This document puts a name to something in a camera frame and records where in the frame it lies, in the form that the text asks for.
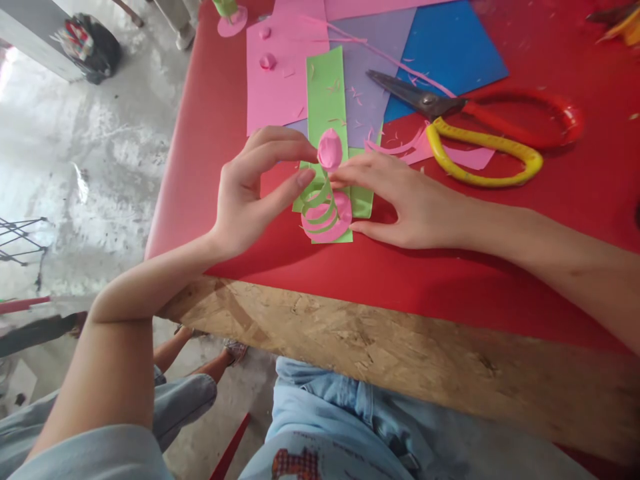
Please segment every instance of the bag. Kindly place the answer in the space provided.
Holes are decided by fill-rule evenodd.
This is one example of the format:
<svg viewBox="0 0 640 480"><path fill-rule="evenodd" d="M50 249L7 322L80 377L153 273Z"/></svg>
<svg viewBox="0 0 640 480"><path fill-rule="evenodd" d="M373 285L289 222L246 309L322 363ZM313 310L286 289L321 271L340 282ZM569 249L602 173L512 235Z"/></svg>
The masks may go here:
<svg viewBox="0 0 640 480"><path fill-rule="evenodd" d="M77 13L54 38L88 82L99 85L114 76L122 57L120 43L96 18Z"/></svg>

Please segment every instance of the red scissor handle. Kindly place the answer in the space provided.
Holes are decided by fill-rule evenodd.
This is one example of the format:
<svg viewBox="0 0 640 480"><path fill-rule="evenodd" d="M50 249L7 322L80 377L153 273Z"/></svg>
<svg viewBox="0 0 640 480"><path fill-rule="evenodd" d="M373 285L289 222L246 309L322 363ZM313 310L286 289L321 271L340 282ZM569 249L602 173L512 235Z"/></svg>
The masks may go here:
<svg viewBox="0 0 640 480"><path fill-rule="evenodd" d="M560 118L564 131L556 139L536 135L518 125L512 124L481 105L482 103L501 101L535 103L546 107L556 117ZM568 145L578 140L582 135L582 130L584 130L584 120L580 109L564 97L550 95L539 90L499 90L469 100L462 112L472 115L487 126L536 150L548 150Z"/></svg>

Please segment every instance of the blue paper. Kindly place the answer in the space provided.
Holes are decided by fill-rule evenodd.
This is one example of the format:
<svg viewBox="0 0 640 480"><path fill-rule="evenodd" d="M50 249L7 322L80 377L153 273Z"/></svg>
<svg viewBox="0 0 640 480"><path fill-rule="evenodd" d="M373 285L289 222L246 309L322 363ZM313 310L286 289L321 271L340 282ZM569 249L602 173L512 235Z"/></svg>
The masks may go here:
<svg viewBox="0 0 640 480"><path fill-rule="evenodd" d="M456 95L484 87L509 74L467 0L418 8L402 58L408 67L444 85ZM404 70L398 70L396 77L410 81ZM444 95L420 80L418 86ZM385 122L413 112L402 101L390 98Z"/></svg>

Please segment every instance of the pink paper circle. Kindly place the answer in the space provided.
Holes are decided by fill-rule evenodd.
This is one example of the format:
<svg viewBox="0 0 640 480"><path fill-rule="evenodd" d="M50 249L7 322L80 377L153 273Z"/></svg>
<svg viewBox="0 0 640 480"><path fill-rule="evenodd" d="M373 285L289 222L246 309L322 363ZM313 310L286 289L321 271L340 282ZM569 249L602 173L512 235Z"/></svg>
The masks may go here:
<svg viewBox="0 0 640 480"><path fill-rule="evenodd" d="M218 20L218 34L224 38L237 35L242 32L242 29L247 24L248 18L249 12L247 11L247 8L242 5L238 5L238 11L231 16L231 22L224 17Z"/></svg>
<svg viewBox="0 0 640 480"><path fill-rule="evenodd" d="M272 53L265 53L260 57L260 66L262 67L262 70L273 70L276 63L276 59Z"/></svg>
<svg viewBox="0 0 640 480"><path fill-rule="evenodd" d="M269 27L264 27L263 29L260 29L258 35L262 40L266 40L271 36L271 29Z"/></svg>
<svg viewBox="0 0 640 480"><path fill-rule="evenodd" d="M335 198L335 206L338 210L338 214L340 215L340 219L334 224L334 226L332 226L332 228L330 228L326 232L312 233L309 230L320 230L321 228L330 225L335 218L335 214L332 215L329 220L321 223L320 225L310 224L307 221L307 218L305 218L304 215L301 215L302 226L305 229L305 233L314 242L330 243L332 241L338 240L338 238L340 238L340 236L342 236L342 234L348 230L349 225L353 220L353 214L351 212L351 200L349 199L349 197L342 192L334 192L333 197ZM323 203L316 208L309 209L309 211L307 212L307 217L310 218L310 220L320 218L327 212L328 209L329 206L326 203Z"/></svg>
<svg viewBox="0 0 640 480"><path fill-rule="evenodd" d="M328 172L338 170L342 163L342 141L334 129L326 130L318 142L318 162Z"/></svg>

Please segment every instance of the chair leg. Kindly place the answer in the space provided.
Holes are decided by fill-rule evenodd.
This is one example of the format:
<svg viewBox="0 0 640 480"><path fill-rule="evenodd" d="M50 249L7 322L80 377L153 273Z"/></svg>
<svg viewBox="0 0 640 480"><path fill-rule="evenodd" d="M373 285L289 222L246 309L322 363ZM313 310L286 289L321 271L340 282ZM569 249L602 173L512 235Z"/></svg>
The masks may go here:
<svg viewBox="0 0 640 480"><path fill-rule="evenodd" d="M134 12L130 6L126 5L122 0L113 0L113 2L118 5L120 8L122 8L122 10L124 10L126 12L126 14L128 16L131 17L131 21L134 23L134 25L138 28L142 27L145 22L143 22L142 18L138 17L138 14L136 12Z"/></svg>
<svg viewBox="0 0 640 480"><path fill-rule="evenodd" d="M240 440L242 440L242 437L245 434L249 420L251 420L251 415L247 413L240 423L238 430L229 442L227 449L222 454L222 457L220 457L220 461L218 462L218 465L216 465L215 470L213 470L209 480L225 480L225 475L227 474L227 470L229 470L231 460L233 460L236 450L238 450Z"/></svg>

